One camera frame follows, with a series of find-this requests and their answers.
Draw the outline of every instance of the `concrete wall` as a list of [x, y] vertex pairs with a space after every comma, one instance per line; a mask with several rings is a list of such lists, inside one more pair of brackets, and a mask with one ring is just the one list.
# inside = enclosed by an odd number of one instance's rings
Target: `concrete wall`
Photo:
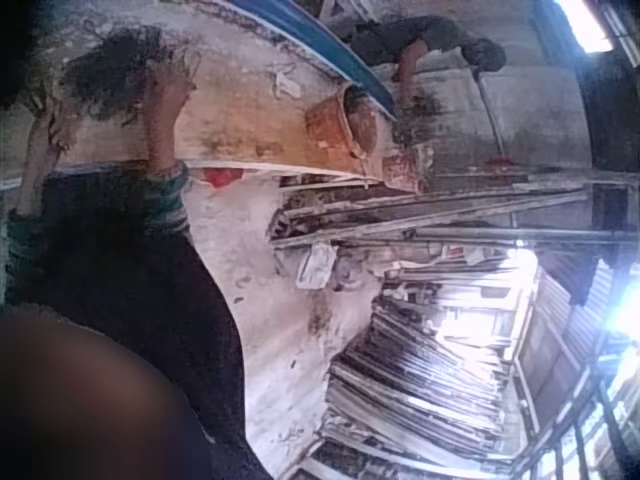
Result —
[[[483, 74], [483, 83], [497, 116], [507, 157], [523, 167], [542, 165], [591, 168], [589, 131], [573, 70], [547, 61], [533, 27], [527, 0], [370, 0], [381, 21], [418, 15], [444, 15], [471, 34], [486, 35], [503, 45], [507, 66]], [[376, 73], [397, 98], [390, 81], [395, 66]], [[409, 113], [400, 121], [401, 137], [433, 151], [439, 170], [486, 167], [498, 156], [486, 109], [459, 50], [433, 52], [420, 60], [414, 96], [426, 99], [427, 112]], [[431, 190], [479, 186], [468, 178], [437, 179]], [[492, 186], [499, 186], [495, 179]], [[492, 219], [505, 224], [506, 219]], [[518, 215], [521, 224], [588, 228], [592, 202], [541, 209]]]

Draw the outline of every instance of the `window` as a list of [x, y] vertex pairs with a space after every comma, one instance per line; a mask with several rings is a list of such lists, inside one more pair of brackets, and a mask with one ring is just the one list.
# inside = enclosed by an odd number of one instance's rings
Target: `window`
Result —
[[555, 2], [564, 10], [573, 34], [585, 52], [613, 50], [613, 44], [607, 38], [604, 28], [598, 23], [598, 19], [584, 0], [555, 0]]

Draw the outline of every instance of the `red object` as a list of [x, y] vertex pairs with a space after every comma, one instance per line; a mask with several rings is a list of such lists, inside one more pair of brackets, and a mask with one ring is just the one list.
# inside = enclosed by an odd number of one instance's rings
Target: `red object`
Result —
[[244, 174], [242, 168], [205, 168], [204, 180], [214, 188], [224, 188], [236, 180], [240, 180]]

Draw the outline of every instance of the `bright light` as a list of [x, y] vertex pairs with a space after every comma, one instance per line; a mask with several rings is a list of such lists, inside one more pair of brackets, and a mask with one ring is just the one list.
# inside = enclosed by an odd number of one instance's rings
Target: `bright light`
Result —
[[640, 341], [638, 312], [640, 312], [640, 286], [633, 284], [627, 288], [620, 306], [613, 314], [611, 329]]
[[555, 2], [564, 10], [573, 34], [585, 52], [595, 53], [613, 50], [613, 44], [606, 37], [604, 29], [584, 3], [584, 0], [555, 0]]
[[616, 394], [622, 388], [622, 385], [636, 375], [638, 367], [640, 367], [640, 357], [638, 357], [637, 349], [635, 347], [627, 348], [622, 354], [616, 378], [611, 382], [611, 386], [607, 392], [611, 400], [615, 398]]

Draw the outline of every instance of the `corrugated metal sheet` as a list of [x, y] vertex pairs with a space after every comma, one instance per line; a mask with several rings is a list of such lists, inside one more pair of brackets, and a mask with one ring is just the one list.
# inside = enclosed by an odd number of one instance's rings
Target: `corrugated metal sheet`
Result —
[[519, 357], [541, 426], [555, 418], [580, 375], [551, 329], [561, 334], [567, 349], [584, 365], [606, 319], [613, 274], [605, 262], [598, 263], [584, 306], [572, 304], [570, 293], [549, 273], [541, 276], [531, 326]]
[[564, 341], [579, 362], [584, 362], [591, 353], [600, 331], [602, 319], [591, 310], [576, 307], [564, 332]]
[[571, 309], [571, 295], [549, 274], [540, 278], [536, 310], [543, 312], [559, 331], [563, 331]]
[[566, 252], [536, 252], [544, 271], [569, 293], [572, 303], [584, 305], [598, 265], [591, 255], [572, 255]]

